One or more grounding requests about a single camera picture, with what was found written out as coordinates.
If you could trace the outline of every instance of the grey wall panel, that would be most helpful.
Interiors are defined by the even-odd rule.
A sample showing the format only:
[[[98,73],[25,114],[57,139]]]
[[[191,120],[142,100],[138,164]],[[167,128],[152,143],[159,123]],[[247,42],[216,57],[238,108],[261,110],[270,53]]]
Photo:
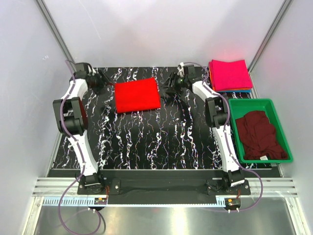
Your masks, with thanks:
[[[313,1],[294,1],[270,41],[253,78],[260,97],[274,101],[294,162],[283,164],[292,177],[313,230]]]
[[[57,135],[52,101],[67,89],[64,57],[32,0],[1,0],[0,234],[21,234]]]
[[[97,67],[251,62],[283,0],[45,0],[76,61]]]

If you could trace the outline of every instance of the green plastic bin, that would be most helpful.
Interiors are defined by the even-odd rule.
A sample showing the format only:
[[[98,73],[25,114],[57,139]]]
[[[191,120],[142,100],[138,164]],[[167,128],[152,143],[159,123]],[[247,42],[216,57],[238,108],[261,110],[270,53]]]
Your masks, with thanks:
[[[233,133],[235,134],[236,147],[241,163],[291,163],[293,157],[289,149],[283,128],[279,122],[277,112],[274,104],[270,99],[230,99],[229,108],[231,115],[231,122],[233,126]],[[236,119],[242,118],[245,114],[251,111],[265,111],[268,116],[269,122],[276,128],[276,139],[282,148],[287,152],[287,160],[245,160],[244,146],[239,139],[239,134],[236,125]]]

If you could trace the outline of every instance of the black marble surface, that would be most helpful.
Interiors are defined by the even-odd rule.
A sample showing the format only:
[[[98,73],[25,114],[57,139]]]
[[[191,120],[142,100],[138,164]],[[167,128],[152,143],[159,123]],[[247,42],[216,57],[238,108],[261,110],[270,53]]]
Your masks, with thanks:
[[[159,85],[176,68],[98,68],[114,82],[154,77]],[[203,74],[202,68],[197,72]],[[204,102],[189,90],[168,97],[160,89],[161,108],[117,114],[114,88],[104,95],[91,90],[83,99],[89,119],[90,147],[101,169],[215,169],[221,168],[220,150],[205,123]],[[250,98],[248,93],[230,93],[232,98]],[[271,168],[269,164],[244,165]],[[79,164],[69,141],[63,136],[54,169],[77,169]]]

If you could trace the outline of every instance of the white tag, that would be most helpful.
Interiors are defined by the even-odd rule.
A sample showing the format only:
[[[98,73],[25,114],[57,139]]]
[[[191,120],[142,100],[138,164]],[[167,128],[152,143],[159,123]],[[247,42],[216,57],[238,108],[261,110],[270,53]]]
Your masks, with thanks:
[[[260,160],[268,160],[267,156],[260,157]]]

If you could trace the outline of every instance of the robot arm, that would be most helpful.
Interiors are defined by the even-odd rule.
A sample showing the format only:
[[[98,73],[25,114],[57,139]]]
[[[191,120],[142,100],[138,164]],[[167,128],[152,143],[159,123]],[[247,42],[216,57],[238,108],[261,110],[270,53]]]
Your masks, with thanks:
[[[106,85],[112,83],[101,71],[95,71],[88,63],[78,63],[75,64],[75,67],[75,81],[71,79],[65,95],[61,99],[53,101],[53,109],[59,131],[67,136],[74,148],[81,173],[85,166],[84,175],[80,180],[80,194],[99,193],[104,188],[104,181],[90,149],[87,137],[88,119],[82,99],[89,89],[99,95]],[[61,115],[61,103],[66,97]],[[64,131],[61,118],[72,136]],[[80,154],[77,144],[79,144],[83,156]]]
[[[181,63],[178,66],[178,72],[171,73],[169,79],[165,82],[165,86],[168,88],[167,94],[169,95],[179,94],[181,88],[187,88],[205,102],[206,123],[212,128],[221,151],[224,172],[223,184],[226,188],[243,184],[245,182],[243,172],[231,157],[232,154],[236,158],[230,135],[230,124],[227,123],[225,130],[223,128],[228,112],[224,101],[206,83],[202,82],[201,78],[196,75],[193,65]]]

